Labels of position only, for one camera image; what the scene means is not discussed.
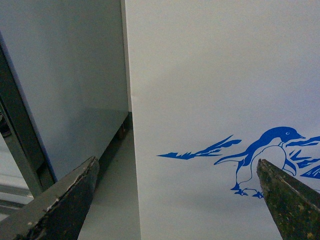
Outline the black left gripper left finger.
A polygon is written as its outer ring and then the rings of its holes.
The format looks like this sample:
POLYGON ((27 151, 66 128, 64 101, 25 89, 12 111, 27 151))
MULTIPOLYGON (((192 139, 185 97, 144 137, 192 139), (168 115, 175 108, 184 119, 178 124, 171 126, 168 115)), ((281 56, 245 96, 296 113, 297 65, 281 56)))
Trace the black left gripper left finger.
POLYGON ((91 207, 100 165, 91 157, 1 221, 2 240, 76 240, 91 207))

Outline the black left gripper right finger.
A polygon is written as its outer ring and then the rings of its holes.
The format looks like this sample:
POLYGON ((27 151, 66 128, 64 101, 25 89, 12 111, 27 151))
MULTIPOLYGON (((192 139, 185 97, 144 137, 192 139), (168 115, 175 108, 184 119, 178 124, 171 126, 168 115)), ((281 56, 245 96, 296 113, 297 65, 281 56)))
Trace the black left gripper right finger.
POLYGON ((264 201, 284 240, 320 238, 320 193, 266 159, 256 172, 264 201))

